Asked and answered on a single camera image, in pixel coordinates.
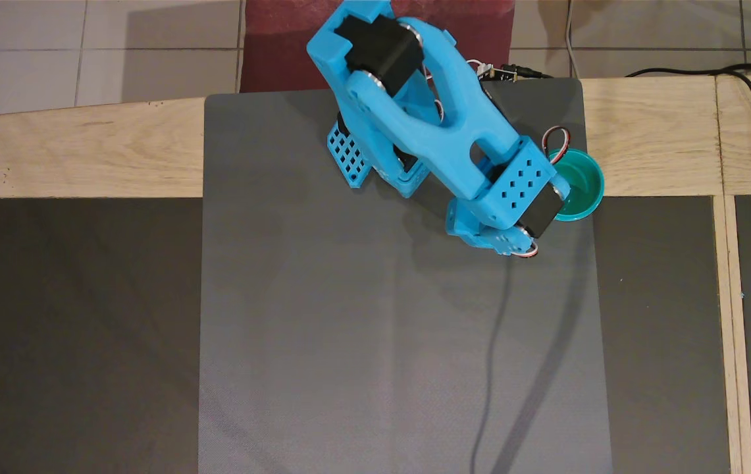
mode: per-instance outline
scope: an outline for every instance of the blue 3d-printed part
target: blue 3d-printed part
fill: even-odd
[[[394,97],[371,72],[350,71],[346,54],[352,44],[336,33],[350,15],[371,24],[378,15],[394,18],[394,13],[387,0],[346,1],[308,44],[349,131],[345,135],[335,125],[327,143],[349,186],[360,187],[372,167],[408,198],[430,171],[455,197],[448,205],[448,234],[502,255],[530,252],[534,239],[519,219],[547,183],[564,201],[568,182],[487,98],[448,31],[416,18],[398,19],[421,44],[442,102],[441,121],[421,71],[412,73]],[[485,155],[478,164],[469,156],[475,144]],[[394,145],[418,158],[408,171]]]

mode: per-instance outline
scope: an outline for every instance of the green bowl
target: green bowl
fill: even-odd
[[[550,156],[558,151],[552,150]],[[562,210],[556,214],[556,220],[571,222],[593,213],[604,198],[604,172],[598,162],[580,150],[568,148],[554,169],[571,185],[571,192]]]

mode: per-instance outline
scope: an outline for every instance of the tile floor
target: tile floor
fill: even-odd
[[[0,114],[234,92],[244,2],[0,2]],[[515,0],[511,62],[570,75],[566,9]],[[751,61],[751,0],[576,0],[573,18],[583,78]]]

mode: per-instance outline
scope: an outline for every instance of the dark red cushion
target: dark red cushion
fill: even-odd
[[[242,92],[325,89],[305,45],[341,0],[247,0]],[[450,31],[466,59],[506,63],[513,0],[393,0],[396,16]]]

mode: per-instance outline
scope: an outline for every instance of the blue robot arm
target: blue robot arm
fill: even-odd
[[[432,172],[454,194],[448,234],[502,255],[534,255],[534,239],[571,187],[513,129],[455,45],[447,31],[394,18],[387,0],[342,3],[308,44],[340,108],[329,151],[353,188],[375,168],[409,198]],[[474,145],[484,152],[477,163]]]

